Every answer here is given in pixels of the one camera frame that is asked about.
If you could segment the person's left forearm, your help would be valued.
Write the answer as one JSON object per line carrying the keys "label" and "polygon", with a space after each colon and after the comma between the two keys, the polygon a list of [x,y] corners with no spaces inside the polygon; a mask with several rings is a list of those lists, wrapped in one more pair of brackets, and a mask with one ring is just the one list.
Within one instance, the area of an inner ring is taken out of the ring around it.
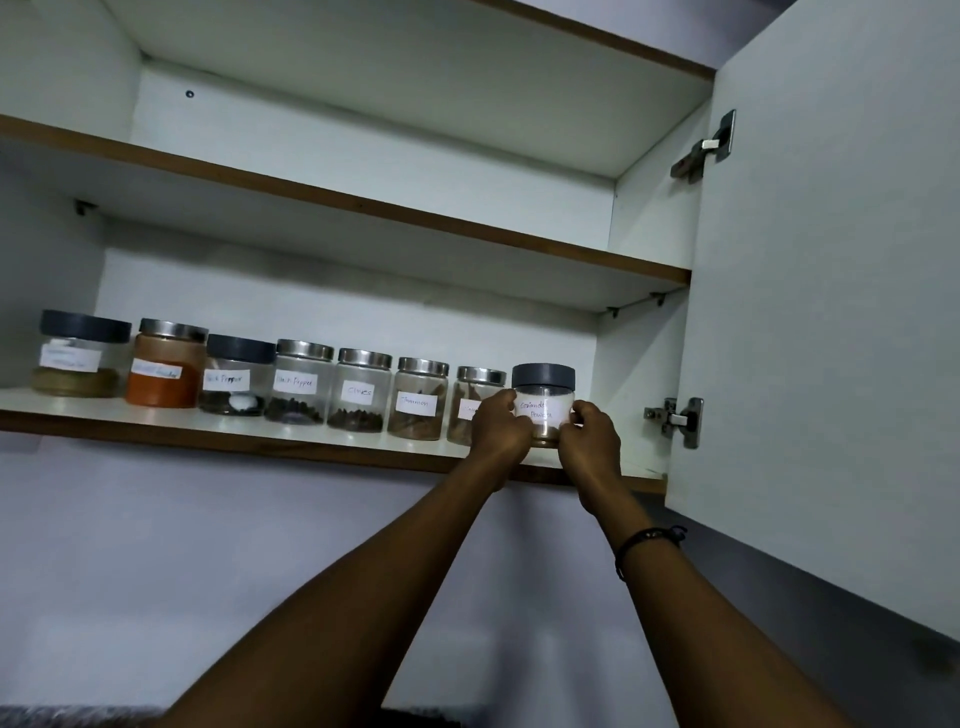
{"label": "person's left forearm", "polygon": [[510,466],[468,457],[303,584],[155,728],[356,728],[380,708],[481,509]]}

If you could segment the person's right forearm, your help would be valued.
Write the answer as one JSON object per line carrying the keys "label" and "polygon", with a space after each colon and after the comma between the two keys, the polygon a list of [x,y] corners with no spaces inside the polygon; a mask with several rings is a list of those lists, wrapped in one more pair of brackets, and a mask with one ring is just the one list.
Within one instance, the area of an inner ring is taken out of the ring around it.
{"label": "person's right forearm", "polygon": [[[628,490],[594,518],[612,552],[655,527]],[[642,543],[627,554],[625,575],[679,728],[855,728],[681,548]]]}

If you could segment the white wall cabinet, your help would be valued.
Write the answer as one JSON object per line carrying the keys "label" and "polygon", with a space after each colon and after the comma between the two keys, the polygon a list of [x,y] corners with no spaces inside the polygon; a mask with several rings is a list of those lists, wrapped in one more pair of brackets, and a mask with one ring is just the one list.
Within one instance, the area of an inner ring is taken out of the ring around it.
{"label": "white wall cabinet", "polygon": [[462,445],[41,394],[42,310],[575,369],[666,493],[716,70],[517,0],[0,0],[0,432],[441,473]]}

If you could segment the grey lid powder jar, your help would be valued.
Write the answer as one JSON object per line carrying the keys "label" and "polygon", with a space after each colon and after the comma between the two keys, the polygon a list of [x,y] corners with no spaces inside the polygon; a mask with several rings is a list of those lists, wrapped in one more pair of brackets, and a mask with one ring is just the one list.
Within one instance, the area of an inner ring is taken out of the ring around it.
{"label": "grey lid powder jar", "polygon": [[561,427],[570,422],[576,372],[556,363],[522,363],[512,367],[513,414],[533,425],[533,447],[556,450]]}

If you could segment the row of labelled spice jars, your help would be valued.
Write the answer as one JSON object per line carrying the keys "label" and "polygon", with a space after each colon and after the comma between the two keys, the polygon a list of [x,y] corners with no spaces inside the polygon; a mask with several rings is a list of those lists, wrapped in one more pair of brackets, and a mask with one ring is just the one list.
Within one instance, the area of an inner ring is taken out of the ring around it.
{"label": "row of labelled spice jars", "polygon": [[399,370],[388,370],[300,355],[295,345],[278,348],[266,394],[245,390],[258,372],[253,363],[217,360],[204,373],[204,384],[211,389],[200,391],[197,406],[165,409],[263,418],[283,426],[387,433],[419,442],[445,440],[467,448],[480,400],[510,383],[507,372],[462,367],[444,385],[438,376],[415,371],[404,357],[398,359]]}

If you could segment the person's left hand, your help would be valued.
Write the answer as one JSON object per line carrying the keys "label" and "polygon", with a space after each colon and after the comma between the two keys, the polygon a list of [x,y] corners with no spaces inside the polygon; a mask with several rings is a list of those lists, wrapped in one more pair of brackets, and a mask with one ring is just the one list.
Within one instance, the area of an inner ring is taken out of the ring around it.
{"label": "person's left hand", "polygon": [[491,493],[506,485],[533,446],[534,424],[528,416],[517,414],[517,395],[514,389],[504,389],[482,400],[471,420],[466,460]]}

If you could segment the metal cabinet door hinge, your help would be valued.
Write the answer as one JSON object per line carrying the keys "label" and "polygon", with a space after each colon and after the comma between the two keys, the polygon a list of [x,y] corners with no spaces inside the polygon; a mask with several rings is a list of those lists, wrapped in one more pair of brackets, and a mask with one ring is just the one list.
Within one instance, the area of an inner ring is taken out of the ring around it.
{"label": "metal cabinet door hinge", "polygon": [[645,407],[643,418],[657,424],[661,434],[670,439],[675,433],[681,435],[682,445],[688,450],[700,446],[704,400],[690,397],[684,407],[679,407],[676,397],[666,397],[659,407]]}
{"label": "metal cabinet door hinge", "polygon": [[708,158],[714,157],[717,164],[726,160],[733,150],[736,121],[737,111],[731,109],[722,117],[712,137],[697,141],[685,156],[671,166],[670,178],[694,185],[702,180]]}

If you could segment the person's right hand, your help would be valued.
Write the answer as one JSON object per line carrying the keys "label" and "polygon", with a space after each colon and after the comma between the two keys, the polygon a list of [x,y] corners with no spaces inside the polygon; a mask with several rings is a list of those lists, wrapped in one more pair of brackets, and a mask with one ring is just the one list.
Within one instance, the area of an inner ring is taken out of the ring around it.
{"label": "person's right hand", "polygon": [[621,473],[621,439],[613,420],[596,404],[576,399],[570,421],[559,429],[558,457],[581,504],[599,517],[627,490]]}

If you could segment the white shelf board brown edge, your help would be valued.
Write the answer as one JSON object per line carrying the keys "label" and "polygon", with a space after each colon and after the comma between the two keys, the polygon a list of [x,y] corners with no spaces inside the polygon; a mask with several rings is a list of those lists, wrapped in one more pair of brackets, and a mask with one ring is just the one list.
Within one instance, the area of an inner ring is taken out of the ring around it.
{"label": "white shelf board brown edge", "polygon": [[130,223],[369,272],[603,312],[690,270],[0,114],[0,155]]}
{"label": "white shelf board brown edge", "polygon": [[468,454],[446,440],[138,407],[120,397],[54,396],[27,387],[0,387],[0,432],[430,474],[448,473]]}

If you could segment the black wrist band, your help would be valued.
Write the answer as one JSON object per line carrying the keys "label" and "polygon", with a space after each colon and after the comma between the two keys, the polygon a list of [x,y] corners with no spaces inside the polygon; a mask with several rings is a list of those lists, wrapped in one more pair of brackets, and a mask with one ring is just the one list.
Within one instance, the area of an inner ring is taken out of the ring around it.
{"label": "black wrist band", "polygon": [[626,582],[625,574],[625,563],[627,554],[642,544],[654,541],[666,541],[667,543],[672,544],[676,548],[681,547],[681,543],[685,541],[689,534],[689,528],[674,524],[669,527],[650,527],[645,528],[635,533],[631,534],[626,540],[624,540],[618,548],[613,552],[614,554],[614,568],[617,577],[620,581]]}

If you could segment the white cabinet door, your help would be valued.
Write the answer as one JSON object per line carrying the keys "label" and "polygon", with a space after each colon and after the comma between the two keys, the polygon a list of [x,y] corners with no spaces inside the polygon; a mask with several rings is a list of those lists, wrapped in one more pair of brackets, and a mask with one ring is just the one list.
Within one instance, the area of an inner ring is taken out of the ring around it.
{"label": "white cabinet door", "polygon": [[960,642],[960,0],[796,0],[729,111],[666,506]]}

